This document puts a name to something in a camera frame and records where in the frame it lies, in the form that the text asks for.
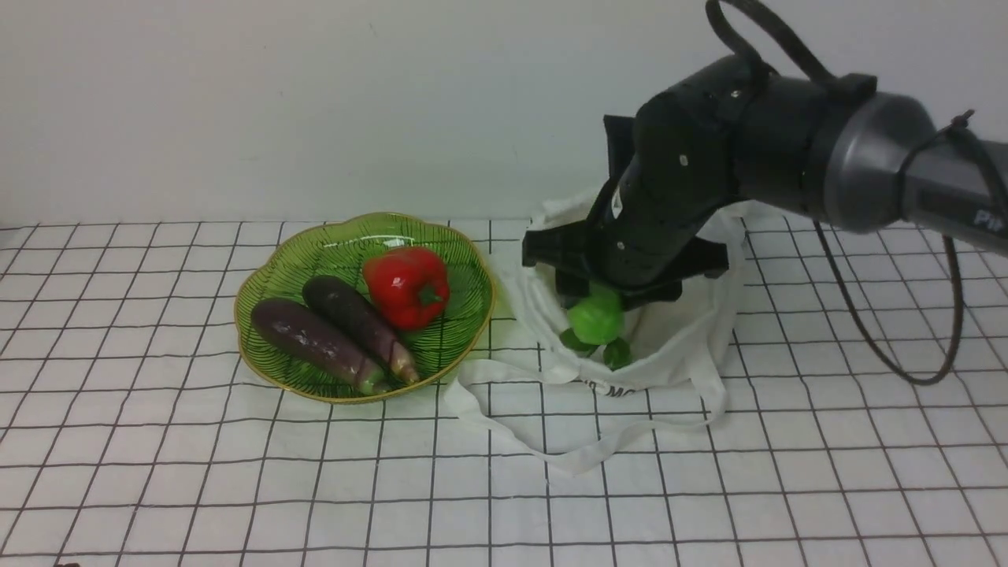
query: gold plate rim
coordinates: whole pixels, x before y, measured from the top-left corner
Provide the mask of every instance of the gold plate rim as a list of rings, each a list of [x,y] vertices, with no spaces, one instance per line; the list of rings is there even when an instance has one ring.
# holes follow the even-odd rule
[[[487,316],[486,316],[486,318],[484,318],[483,323],[480,324],[480,328],[477,330],[476,334],[473,336],[473,340],[470,341],[469,346],[467,346],[466,349],[461,354],[459,354],[459,356],[455,360],[453,360],[448,365],[446,365],[444,368],[442,368],[440,371],[438,371],[437,373],[435,373],[435,374],[433,374],[433,375],[431,375],[429,377],[426,377],[426,378],[424,378],[424,379],[422,379],[422,380],[420,380],[420,381],[418,381],[416,383],[409,384],[407,386],[400,387],[398,389],[393,389],[392,391],[386,391],[384,393],[378,393],[378,394],[374,394],[374,395],[362,395],[360,398],[325,398],[325,396],[322,396],[322,395],[314,395],[312,393],[307,393],[307,392],[304,392],[304,391],[300,391],[300,390],[298,390],[296,388],[290,387],[289,385],[281,383],[278,380],[276,380],[276,379],[274,379],[274,378],[266,375],[265,373],[261,372],[259,370],[259,368],[257,368],[254,364],[252,364],[249,361],[249,359],[247,357],[247,353],[245,352],[245,345],[242,344],[241,329],[238,328],[238,298],[242,296],[242,293],[245,291],[245,287],[249,284],[249,281],[253,277],[256,276],[256,274],[259,273],[259,271],[261,269],[263,269],[263,267],[269,265],[273,261],[273,259],[276,257],[276,255],[279,254],[283,250],[284,246],[286,246],[287,243],[290,242],[291,240],[293,240],[293,239],[295,239],[295,238],[297,238],[299,236],[302,236],[304,234],[307,234],[308,232],[312,232],[312,231],[316,231],[316,230],[324,230],[326,227],[336,226],[336,225],[350,224],[350,223],[354,223],[354,222],[360,222],[362,220],[366,220],[368,218],[373,218],[373,217],[398,217],[398,218],[401,218],[401,219],[405,219],[405,220],[412,221],[412,222],[417,222],[417,223],[420,223],[420,224],[425,224],[425,225],[429,225],[429,226],[437,226],[437,227],[442,227],[442,228],[447,228],[451,232],[454,232],[456,235],[458,235],[459,238],[462,239],[462,241],[466,242],[466,244],[468,244],[469,247],[473,249],[473,252],[476,254],[476,257],[480,260],[480,267],[483,269],[483,271],[485,271],[487,273],[487,280],[490,282],[490,305],[489,305],[489,309],[487,309]],[[235,301],[234,301],[234,304],[232,305],[232,318],[234,319],[235,330],[237,331],[236,334],[238,335],[238,355],[242,359],[242,362],[245,363],[245,366],[247,366],[250,370],[252,370],[253,372],[255,372],[260,378],[262,378],[262,379],[264,379],[264,380],[272,383],[273,385],[275,385],[275,386],[277,386],[277,387],[279,387],[281,389],[285,389],[287,391],[290,391],[292,393],[296,393],[297,395],[300,395],[300,396],[303,396],[303,398],[307,398],[309,400],[316,400],[316,401],[319,401],[319,402],[327,402],[329,404],[335,404],[335,405],[357,405],[357,404],[371,404],[371,403],[374,403],[374,402],[381,402],[382,400],[387,400],[389,398],[394,398],[394,396],[397,396],[397,395],[402,395],[404,393],[409,393],[410,391],[413,391],[415,389],[421,388],[421,387],[423,387],[425,385],[429,385],[429,384],[431,384],[431,383],[439,380],[446,374],[448,374],[449,372],[451,372],[452,370],[454,370],[459,364],[462,363],[463,360],[465,360],[465,358],[467,356],[469,356],[469,354],[473,351],[473,349],[476,348],[476,344],[479,342],[480,336],[483,335],[483,333],[487,330],[487,326],[490,325],[490,321],[493,319],[494,309],[495,309],[496,305],[497,305],[497,280],[494,277],[493,271],[491,271],[490,267],[487,265],[486,259],[483,257],[483,254],[480,253],[480,249],[476,247],[476,244],[472,241],[471,238],[469,238],[468,236],[466,236],[465,234],[463,234],[460,230],[452,228],[449,225],[443,225],[443,224],[438,224],[438,223],[428,222],[428,221],[425,221],[425,220],[420,219],[418,217],[413,217],[411,215],[404,215],[402,213],[376,212],[376,213],[365,213],[363,215],[358,215],[356,217],[347,219],[345,221],[340,221],[340,222],[335,222],[335,223],[330,223],[330,224],[325,224],[325,225],[319,225],[319,226],[308,227],[308,228],[306,228],[304,230],[298,231],[295,234],[292,234],[286,240],[284,240],[283,242],[281,242],[280,245],[276,247],[276,250],[273,250],[273,253],[269,255],[269,258],[266,259],[266,262],[263,263],[258,268],[256,268],[255,271],[253,271],[252,273],[250,273],[245,278],[245,280],[242,281],[242,285],[238,288],[238,293],[235,294]]]

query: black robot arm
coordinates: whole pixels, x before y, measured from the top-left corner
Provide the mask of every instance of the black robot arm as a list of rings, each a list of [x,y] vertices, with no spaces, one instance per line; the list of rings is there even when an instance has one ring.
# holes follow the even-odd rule
[[[728,24],[720,4],[749,16],[807,79],[786,78]],[[620,293],[625,309],[674,301],[681,280],[717,277],[725,246],[697,237],[720,208],[759,201],[856,233],[904,220],[943,237],[956,298],[946,365],[912,378],[874,344],[840,278],[855,322],[891,369],[933,383],[951,368],[962,330],[962,285],[953,237],[1008,255],[1008,144],[979,140],[972,112],[937,129],[923,106],[878,92],[874,77],[835,77],[756,0],[708,0],[708,18],[734,54],[644,104],[633,118],[606,117],[610,179],[588,218],[526,233],[522,262],[556,268],[572,302],[589,281]]]

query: pepper stem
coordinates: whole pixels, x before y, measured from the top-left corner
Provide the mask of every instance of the pepper stem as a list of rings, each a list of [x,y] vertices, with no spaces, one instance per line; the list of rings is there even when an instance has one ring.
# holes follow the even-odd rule
[[[420,291],[416,294],[416,297],[419,298],[420,304],[424,306],[430,304],[437,304],[444,301],[440,298],[440,296],[438,296],[437,293],[434,292],[433,286],[430,286],[429,284],[426,284],[422,288],[420,288]]]

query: white wall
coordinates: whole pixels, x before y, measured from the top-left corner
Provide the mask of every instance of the white wall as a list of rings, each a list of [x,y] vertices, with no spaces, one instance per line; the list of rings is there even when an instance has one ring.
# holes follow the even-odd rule
[[[1005,0],[767,2],[1008,139]],[[525,215],[603,181],[604,113],[726,52],[702,0],[6,0],[0,222]]]

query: red bell pepper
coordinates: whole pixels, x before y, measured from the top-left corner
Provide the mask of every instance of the red bell pepper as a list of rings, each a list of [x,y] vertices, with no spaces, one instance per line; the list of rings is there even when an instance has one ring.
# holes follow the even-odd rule
[[[448,268],[422,246],[392,248],[364,262],[371,301],[386,320],[402,331],[430,324],[448,305]]]

